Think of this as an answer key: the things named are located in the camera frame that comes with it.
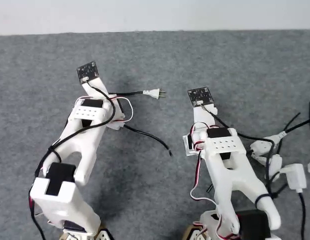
white power adapter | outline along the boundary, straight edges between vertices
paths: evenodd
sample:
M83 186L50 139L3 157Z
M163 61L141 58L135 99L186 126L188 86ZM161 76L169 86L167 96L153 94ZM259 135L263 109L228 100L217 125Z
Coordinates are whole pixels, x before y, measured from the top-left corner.
M294 163L283 167L281 174L286 174L287 183L290 189L302 193L307 187L304 167L301 163Z
M262 164L264 167L266 166L266 157L264 156L255 156L255 154L253 153L252 158L254 158L255 160L257 160L260 164ZM270 160L269 160L269 168L268 168L268 174L269 177L271 178L273 175L275 175L278 171L281 170L282 168L282 163L283 163L283 159L279 154L274 154L273 156L271 156ZM278 178L280 177L279 174L277 174L274 179L273 182L275 182Z
M275 146L279 144L280 140L287 135L285 131L280 132L279 134L264 137L265 139L272 140L275 143ZM253 151L255 156L262 156L267 154L271 150L272 143L269 141L257 140L250 145L250 149Z

power plug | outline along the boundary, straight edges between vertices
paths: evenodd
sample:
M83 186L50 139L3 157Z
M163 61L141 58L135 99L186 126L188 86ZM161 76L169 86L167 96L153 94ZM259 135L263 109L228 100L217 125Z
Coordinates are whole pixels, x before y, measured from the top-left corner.
M307 187L304 166L301 163L294 163L283 167L281 174L286 174L287 183L290 189L302 193Z

electrical plug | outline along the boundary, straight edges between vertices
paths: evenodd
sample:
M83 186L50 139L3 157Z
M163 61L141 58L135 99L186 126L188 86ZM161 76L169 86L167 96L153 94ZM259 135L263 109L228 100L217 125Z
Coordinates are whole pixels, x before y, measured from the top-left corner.
M304 166L301 163L294 163L283 167L281 174L286 174L287 183L290 189L302 193L307 187Z
M251 155L255 160L257 160L260 164L262 164L264 167L266 166L266 157L264 156L255 156L254 154ZM271 178L274 174L279 172L282 168L283 158L279 154L274 154L269 159L269 169L268 174ZM280 177L279 174L277 174L274 177L273 182L275 182Z
M165 94L165 93L166 93L165 91L162 91L159 88L143 91L144 95L151 96L154 99L165 98L165 95L161 95L161 94Z
M280 140L287 135L285 131L279 134L264 137L265 139L272 140L275 146L279 144ZM268 141L257 140L250 145L250 149L253 151L255 156L262 156L267 154L271 150L272 143Z

robotic arm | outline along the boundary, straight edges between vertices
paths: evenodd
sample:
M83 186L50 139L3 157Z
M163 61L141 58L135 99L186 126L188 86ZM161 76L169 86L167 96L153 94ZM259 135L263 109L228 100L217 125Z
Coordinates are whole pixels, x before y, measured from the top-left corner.
M85 186L89 181L96 161L97 148L106 126L120 129L124 123L114 120L123 119L125 115L117 100L111 100L111 104L109 100L112 96L107 99L100 92L108 95L94 61L79 67L77 72L88 96L76 101L62 134L53 146L57 146L66 138L69 139L55 147L44 160L43 177L35 178L30 197L40 206L49 222L63 229L64 233L69 235L69 239L112 239L108 232L101 231L100 217L83 200L77 185ZM63 163L63 160L75 152L81 153L77 167Z
M201 224L207 228L209 237L206 239L231 239L230 236L242 240L279 239L270 234L270 230L281 226L280 215L270 196L257 201L258 210L235 212L232 191L241 191L253 203L268 191L256 177L237 131L215 124L210 113L216 115L217 108L209 89L192 89L188 95L193 104L194 125L190 133L183 136L185 153L187 156L200 154L198 159L205 161L215 189L216 210L206 211L200 217Z

circuit board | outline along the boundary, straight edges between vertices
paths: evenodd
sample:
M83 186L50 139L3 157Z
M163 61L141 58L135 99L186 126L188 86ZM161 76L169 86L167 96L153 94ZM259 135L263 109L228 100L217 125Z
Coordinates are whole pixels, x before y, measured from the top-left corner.
M207 86L188 90L187 93L193 108L214 103L210 90Z
M89 82L90 80L99 77L99 71L97 70L95 61L87 63L77 68L77 75L80 84Z

